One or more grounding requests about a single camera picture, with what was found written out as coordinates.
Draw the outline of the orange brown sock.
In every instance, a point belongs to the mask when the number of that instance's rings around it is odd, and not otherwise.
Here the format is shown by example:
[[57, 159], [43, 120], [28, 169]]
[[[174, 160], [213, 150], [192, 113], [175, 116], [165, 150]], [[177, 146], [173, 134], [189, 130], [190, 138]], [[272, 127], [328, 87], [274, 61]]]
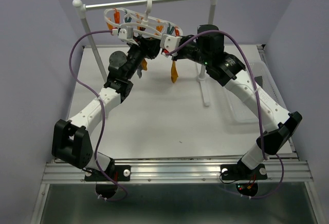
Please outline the orange brown sock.
[[147, 63], [146, 59], [143, 59], [141, 62], [141, 69], [144, 71], [147, 71], [147, 69], [148, 69], [147, 65], [148, 65], [148, 63]]

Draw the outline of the white clip hanger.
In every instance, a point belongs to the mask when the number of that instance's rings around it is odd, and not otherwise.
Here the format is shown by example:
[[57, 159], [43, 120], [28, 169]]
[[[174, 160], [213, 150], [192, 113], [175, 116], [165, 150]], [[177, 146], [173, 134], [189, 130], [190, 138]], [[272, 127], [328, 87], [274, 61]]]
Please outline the white clip hanger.
[[[146, 2], [146, 10], [144, 13], [139, 13], [137, 11], [133, 11], [127, 8], [116, 8], [120, 12], [120, 23], [116, 24], [114, 21], [114, 9], [109, 8], [104, 10], [104, 20], [107, 24], [108, 29], [112, 34], [113, 28], [127, 28], [132, 27], [135, 36], [143, 36], [143, 37], [152, 37], [156, 39], [161, 39], [163, 34], [167, 34], [167, 26], [171, 24], [175, 27], [173, 36], [182, 36], [182, 29], [176, 25], [175, 23], [162, 20], [156, 17], [150, 16], [152, 10], [153, 0], [147, 0]], [[130, 14], [132, 21], [130, 23], [124, 22], [124, 17], [126, 14]]]

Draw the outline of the grey sock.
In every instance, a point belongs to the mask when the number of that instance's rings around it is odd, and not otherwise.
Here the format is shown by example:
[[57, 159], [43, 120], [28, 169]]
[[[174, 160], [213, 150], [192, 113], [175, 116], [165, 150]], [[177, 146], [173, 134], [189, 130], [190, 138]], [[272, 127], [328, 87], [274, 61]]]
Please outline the grey sock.
[[254, 78], [254, 80], [260, 87], [263, 87], [263, 77], [262, 76], [257, 76]]
[[141, 65], [137, 68], [136, 73], [137, 73], [138, 78], [141, 79], [142, 78], [142, 66]]

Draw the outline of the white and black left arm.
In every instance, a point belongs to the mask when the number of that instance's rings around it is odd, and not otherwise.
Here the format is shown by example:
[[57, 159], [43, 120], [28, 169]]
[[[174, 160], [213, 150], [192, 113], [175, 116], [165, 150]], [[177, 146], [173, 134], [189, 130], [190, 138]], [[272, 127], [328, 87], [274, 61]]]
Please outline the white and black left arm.
[[78, 169], [96, 171], [104, 180], [115, 179], [115, 161], [93, 148], [90, 135], [128, 97], [131, 78], [142, 69], [142, 61], [154, 59], [160, 51], [159, 39], [137, 36], [133, 41], [128, 52], [110, 55], [108, 76], [96, 97], [78, 114], [67, 121], [60, 119], [54, 126], [52, 155]]

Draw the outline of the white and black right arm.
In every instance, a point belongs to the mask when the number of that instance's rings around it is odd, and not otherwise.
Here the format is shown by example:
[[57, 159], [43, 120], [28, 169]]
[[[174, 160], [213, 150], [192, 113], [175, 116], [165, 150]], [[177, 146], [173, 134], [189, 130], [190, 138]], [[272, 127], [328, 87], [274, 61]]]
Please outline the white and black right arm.
[[261, 164], [276, 155], [294, 134], [302, 116], [278, 104], [255, 81], [250, 63], [240, 45], [214, 25], [201, 25], [196, 35], [183, 36], [177, 46], [178, 59], [189, 59], [205, 67], [206, 73], [234, 94], [258, 119], [255, 144], [220, 175], [222, 181], [248, 180], [260, 172]]

